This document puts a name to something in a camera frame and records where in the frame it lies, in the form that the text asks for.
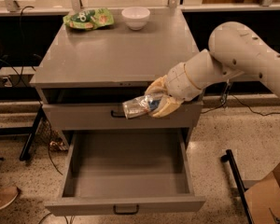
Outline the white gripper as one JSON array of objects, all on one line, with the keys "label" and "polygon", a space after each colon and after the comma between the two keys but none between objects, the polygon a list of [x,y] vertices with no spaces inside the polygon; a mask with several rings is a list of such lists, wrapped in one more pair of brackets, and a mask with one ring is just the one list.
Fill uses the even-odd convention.
[{"label": "white gripper", "polygon": [[162,118],[175,112],[183,101],[191,101],[202,93],[202,89],[194,82],[197,67],[192,62],[179,63],[174,66],[167,76],[159,77],[147,88],[145,95],[166,92],[161,98],[159,106],[151,112],[153,118]]}]

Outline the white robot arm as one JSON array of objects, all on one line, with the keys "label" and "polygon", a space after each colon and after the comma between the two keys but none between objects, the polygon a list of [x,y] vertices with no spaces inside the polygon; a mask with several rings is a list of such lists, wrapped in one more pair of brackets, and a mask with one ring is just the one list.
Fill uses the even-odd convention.
[{"label": "white robot arm", "polygon": [[162,98],[149,115],[165,117],[208,86],[242,74],[261,82],[280,99],[280,53],[249,27],[235,21],[224,22],[211,33],[207,49],[151,83],[146,93],[160,92]]}]

